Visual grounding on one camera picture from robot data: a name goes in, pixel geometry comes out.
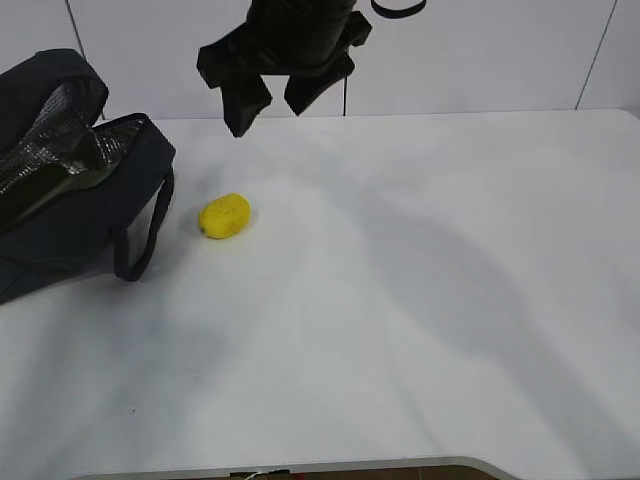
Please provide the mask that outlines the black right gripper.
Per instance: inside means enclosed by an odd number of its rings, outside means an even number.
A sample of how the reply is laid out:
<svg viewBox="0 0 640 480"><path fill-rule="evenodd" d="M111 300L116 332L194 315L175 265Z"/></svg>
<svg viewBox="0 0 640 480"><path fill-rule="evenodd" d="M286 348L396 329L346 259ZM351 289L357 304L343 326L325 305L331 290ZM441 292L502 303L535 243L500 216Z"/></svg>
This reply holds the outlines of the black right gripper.
<svg viewBox="0 0 640 480"><path fill-rule="evenodd" d="M198 52L208 87L221 87L224 121L242 137L272 102L261 76L286 76L284 99L296 116L355 70L349 50L372 25L353 1L253 1L244 23Z"/></svg>

